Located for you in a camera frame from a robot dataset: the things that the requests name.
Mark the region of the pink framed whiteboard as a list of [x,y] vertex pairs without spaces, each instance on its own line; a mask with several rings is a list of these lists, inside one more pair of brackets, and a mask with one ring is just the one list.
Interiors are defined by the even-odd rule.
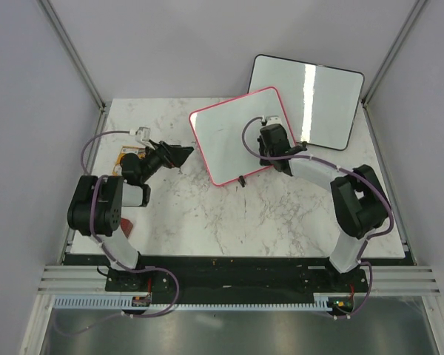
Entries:
[[203,161],[215,186],[236,181],[264,169],[242,143],[245,125],[256,117],[278,117],[286,130],[290,146],[295,140],[286,117],[280,94],[266,87],[189,114],[189,124],[201,151]]

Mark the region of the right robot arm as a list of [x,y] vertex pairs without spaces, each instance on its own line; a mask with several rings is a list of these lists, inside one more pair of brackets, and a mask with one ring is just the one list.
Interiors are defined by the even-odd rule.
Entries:
[[391,206],[374,169],[366,164],[351,170],[305,155],[305,146],[291,146],[280,124],[260,129],[258,138],[261,163],[269,163],[290,177],[303,178],[332,194],[334,215],[340,235],[329,256],[332,268],[324,272],[324,282],[333,291],[343,290],[350,282],[350,271],[370,239],[386,219],[392,219]]

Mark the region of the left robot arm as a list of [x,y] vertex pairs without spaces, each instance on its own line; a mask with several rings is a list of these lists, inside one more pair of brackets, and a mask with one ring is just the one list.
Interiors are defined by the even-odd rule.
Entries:
[[83,236],[91,237],[110,264],[123,270],[122,283],[132,291],[147,284],[147,272],[138,267],[139,252],[121,227],[124,207],[143,208],[150,200],[147,181],[161,168],[180,168],[193,153],[191,146],[151,141],[141,157],[133,152],[122,155],[119,175],[82,175],[67,211],[67,224]]

